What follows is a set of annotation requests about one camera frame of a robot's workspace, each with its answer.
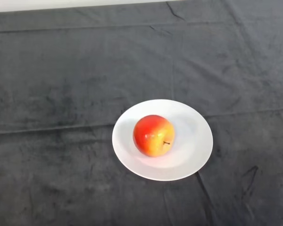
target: white wall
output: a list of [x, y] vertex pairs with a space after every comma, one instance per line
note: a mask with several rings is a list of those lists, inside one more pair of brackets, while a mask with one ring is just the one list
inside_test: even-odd
[[47, 8], [102, 6], [158, 1], [165, 0], [0, 0], [0, 12]]

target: red and yellow apple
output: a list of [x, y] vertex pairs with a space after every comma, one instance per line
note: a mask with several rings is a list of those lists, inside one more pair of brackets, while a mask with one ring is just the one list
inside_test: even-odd
[[133, 140], [137, 149], [150, 157], [167, 153], [175, 137], [173, 125], [164, 117], [148, 115], [140, 119], [133, 130]]

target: apple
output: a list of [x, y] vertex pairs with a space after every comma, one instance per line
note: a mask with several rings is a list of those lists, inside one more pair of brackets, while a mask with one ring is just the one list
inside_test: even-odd
[[133, 130], [133, 140], [137, 149], [150, 157], [167, 153], [173, 144], [175, 130], [164, 117], [148, 115], [140, 119]]

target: tablecloth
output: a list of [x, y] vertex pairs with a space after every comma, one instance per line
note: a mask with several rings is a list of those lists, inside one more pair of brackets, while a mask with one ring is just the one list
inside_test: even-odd
[[[196, 174], [117, 159], [118, 117], [172, 99], [208, 121]], [[0, 226], [283, 226], [283, 0], [0, 13]]]

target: plate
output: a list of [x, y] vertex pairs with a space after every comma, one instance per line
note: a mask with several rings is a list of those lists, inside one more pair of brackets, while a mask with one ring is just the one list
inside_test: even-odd
[[[168, 119], [175, 129], [169, 152], [148, 157], [134, 145], [133, 129], [144, 116], [156, 114]], [[192, 175], [208, 161], [213, 136], [206, 120], [193, 108], [173, 100], [149, 100], [125, 111], [112, 132], [112, 145], [118, 159], [133, 173], [152, 180], [171, 181]]]

